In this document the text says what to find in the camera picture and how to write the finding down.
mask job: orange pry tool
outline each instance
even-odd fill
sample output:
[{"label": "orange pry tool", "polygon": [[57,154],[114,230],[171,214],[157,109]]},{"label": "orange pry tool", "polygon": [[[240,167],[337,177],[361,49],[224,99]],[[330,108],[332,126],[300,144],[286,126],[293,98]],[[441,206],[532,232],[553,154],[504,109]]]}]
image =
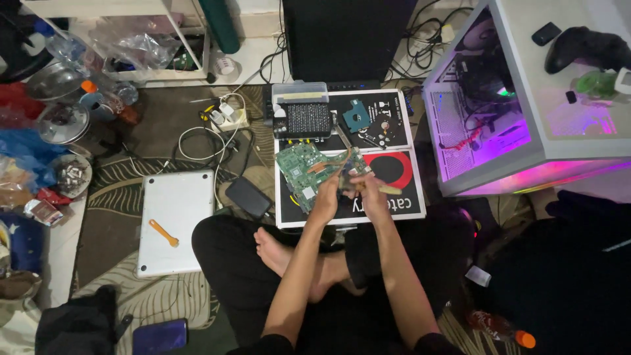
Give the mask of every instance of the orange pry tool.
[{"label": "orange pry tool", "polygon": [[162,234],[163,237],[167,238],[168,243],[171,244],[172,247],[177,248],[180,245],[180,241],[177,238],[173,238],[169,233],[167,233],[160,224],[153,219],[149,220],[149,225],[152,226],[158,233]]}]

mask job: black game controller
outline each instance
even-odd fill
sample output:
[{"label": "black game controller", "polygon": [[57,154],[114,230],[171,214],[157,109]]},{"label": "black game controller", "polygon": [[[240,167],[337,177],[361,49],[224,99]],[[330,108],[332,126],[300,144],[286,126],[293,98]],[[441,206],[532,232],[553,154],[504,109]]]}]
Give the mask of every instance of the black game controller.
[{"label": "black game controller", "polygon": [[576,59],[601,69],[620,71],[631,68],[631,49],[618,35],[570,27],[552,43],[546,57],[545,70],[556,74]]}]

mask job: metal bowl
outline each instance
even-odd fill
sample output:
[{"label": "metal bowl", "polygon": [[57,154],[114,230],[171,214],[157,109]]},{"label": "metal bowl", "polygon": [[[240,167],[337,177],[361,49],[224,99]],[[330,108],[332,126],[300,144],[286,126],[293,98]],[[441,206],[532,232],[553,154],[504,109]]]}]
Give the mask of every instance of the metal bowl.
[{"label": "metal bowl", "polygon": [[42,102],[76,104],[85,94],[81,88],[83,80],[81,74],[63,63],[56,63],[31,76],[27,83],[27,95]]}]

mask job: blue smartphone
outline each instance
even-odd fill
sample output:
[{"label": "blue smartphone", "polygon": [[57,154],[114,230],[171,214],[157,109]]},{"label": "blue smartphone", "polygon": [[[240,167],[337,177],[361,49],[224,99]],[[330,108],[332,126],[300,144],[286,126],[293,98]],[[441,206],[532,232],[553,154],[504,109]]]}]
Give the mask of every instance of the blue smartphone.
[{"label": "blue smartphone", "polygon": [[134,330],[133,355],[152,355],[178,349],[185,346],[187,340],[186,319],[143,325]]}]

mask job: green cylinder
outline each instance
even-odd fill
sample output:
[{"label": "green cylinder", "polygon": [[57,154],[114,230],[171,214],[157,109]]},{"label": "green cylinder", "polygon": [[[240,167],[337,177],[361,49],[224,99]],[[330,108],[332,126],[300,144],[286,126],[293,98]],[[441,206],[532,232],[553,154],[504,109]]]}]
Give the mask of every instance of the green cylinder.
[{"label": "green cylinder", "polygon": [[225,0],[199,0],[199,5],[208,21],[219,48],[225,54],[233,54],[239,50],[239,38],[232,23]]}]

